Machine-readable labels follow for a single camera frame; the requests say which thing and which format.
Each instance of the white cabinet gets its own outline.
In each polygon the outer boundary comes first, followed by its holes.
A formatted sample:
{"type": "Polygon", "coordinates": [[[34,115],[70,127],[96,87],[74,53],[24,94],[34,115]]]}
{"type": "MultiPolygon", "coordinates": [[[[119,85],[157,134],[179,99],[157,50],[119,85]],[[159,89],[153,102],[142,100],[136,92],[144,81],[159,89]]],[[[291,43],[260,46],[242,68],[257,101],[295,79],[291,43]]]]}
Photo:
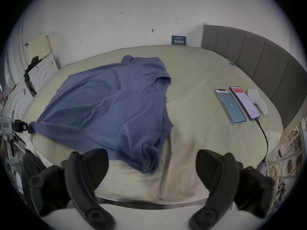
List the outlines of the white cabinet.
{"type": "Polygon", "coordinates": [[[10,93],[9,98],[3,107],[3,116],[10,117],[11,111],[14,110],[13,120],[22,120],[27,111],[28,105],[32,100],[33,97],[28,87],[25,85],[25,82],[19,82],[13,92],[10,93]]]}
{"type": "Polygon", "coordinates": [[[54,56],[51,54],[29,71],[30,81],[36,93],[56,75],[58,70],[54,56]]]}

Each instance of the blue t-shirt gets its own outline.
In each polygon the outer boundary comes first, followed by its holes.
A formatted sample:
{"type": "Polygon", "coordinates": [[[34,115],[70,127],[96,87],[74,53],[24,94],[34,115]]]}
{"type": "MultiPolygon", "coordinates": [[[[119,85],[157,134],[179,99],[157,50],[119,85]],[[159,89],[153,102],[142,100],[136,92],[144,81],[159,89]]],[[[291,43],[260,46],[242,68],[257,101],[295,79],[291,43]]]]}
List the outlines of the blue t-shirt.
{"type": "Polygon", "coordinates": [[[34,131],[78,151],[104,148],[109,159],[153,174],[173,124],[165,95],[171,78],[157,57],[123,57],[68,76],[34,131]]]}

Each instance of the paper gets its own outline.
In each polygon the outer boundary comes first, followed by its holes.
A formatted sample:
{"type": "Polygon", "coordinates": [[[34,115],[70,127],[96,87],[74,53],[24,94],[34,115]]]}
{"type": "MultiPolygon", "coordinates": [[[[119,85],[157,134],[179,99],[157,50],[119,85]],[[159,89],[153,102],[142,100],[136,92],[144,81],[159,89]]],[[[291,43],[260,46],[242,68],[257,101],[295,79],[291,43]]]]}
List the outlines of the paper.
{"type": "Polygon", "coordinates": [[[50,54],[46,33],[43,33],[40,36],[33,38],[29,42],[27,53],[29,64],[31,63],[32,58],[35,56],[38,56],[39,59],[43,59],[50,54]]]}

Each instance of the phone case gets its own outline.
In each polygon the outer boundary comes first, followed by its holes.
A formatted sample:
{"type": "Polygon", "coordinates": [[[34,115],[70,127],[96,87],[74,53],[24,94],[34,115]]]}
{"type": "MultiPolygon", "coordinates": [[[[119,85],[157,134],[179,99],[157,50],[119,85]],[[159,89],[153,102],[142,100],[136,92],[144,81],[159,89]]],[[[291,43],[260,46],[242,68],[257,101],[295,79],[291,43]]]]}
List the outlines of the phone case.
{"type": "Polygon", "coordinates": [[[224,108],[224,110],[225,110],[225,113],[227,114],[227,117],[228,117],[228,119],[229,119],[229,121],[231,122],[232,125],[240,125],[240,124],[246,122],[246,119],[245,119],[245,121],[242,121],[242,122],[240,122],[240,123],[234,123],[234,122],[232,121],[230,115],[229,115],[229,112],[228,112],[227,108],[226,108],[225,105],[224,105],[224,102],[223,102],[223,101],[221,100],[221,98],[219,97],[219,94],[216,92],[216,90],[214,90],[214,93],[215,93],[215,95],[217,96],[217,98],[219,99],[220,103],[222,104],[222,106],[223,106],[223,108],[224,108]]]}

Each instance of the bed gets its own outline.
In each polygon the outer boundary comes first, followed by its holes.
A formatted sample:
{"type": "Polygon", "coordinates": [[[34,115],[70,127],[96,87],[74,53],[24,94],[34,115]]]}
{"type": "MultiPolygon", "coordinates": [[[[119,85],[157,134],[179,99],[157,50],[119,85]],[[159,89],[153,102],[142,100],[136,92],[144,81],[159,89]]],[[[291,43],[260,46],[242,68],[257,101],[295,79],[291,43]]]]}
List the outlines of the bed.
{"type": "MultiPolygon", "coordinates": [[[[163,147],[160,165],[154,175],[142,174],[122,161],[110,161],[109,171],[96,189],[96,196],[118,201],[183,203],[207,198],[209,191],[195,171],[199,149],[220,154],[231,152],[244,166],[256,167],[266,154],[266,141],[259,126],[247,119],[232,125],[214,94],[214,89],[240,86],[259,87],[242,70],[215,52],[175,45],[119,49],[69,64],[56,74],[30,103],[25,122],[36,121],[68,75],[101,65],[121,62],[125,55],[159,57],[172,78],[166,106],[174,124],[163,147]]],[[[261,91],[268,115],[259,121],[267,134],[269,152],[278,143],[281,117],[271,100],[261,91]]],[[[23,134],[42,161],[50,166],[67,159],[71,149],[35,133],[23,134]]]]}
{"type": "MultiPolygon", "coordinates": [[[[199,149],[231,152],[244,166],[256,167],[266,154],[259,126],[247,119],[231,125],[214,89],[258,88],[268,107],[259,121],[272,151],[283,130],[306,114],[307,73],[284,49],[250,32],[205,25],[201,48],[163,45],[119,49],[69,64],[56,74],[28,106],[24,121],[36,121],[68,75],[109,63],[125,55],[159,57],[171,76],[166,107],[174,124],[153,175],[122,161],[110,161],[96,196],[116,201],[177,204],[207,198],[209,191],[195,171],[199,149]]],[[[71,149],[39,134],[23,134],[27,147],[46,166],[59,165],[71,149]]]]}

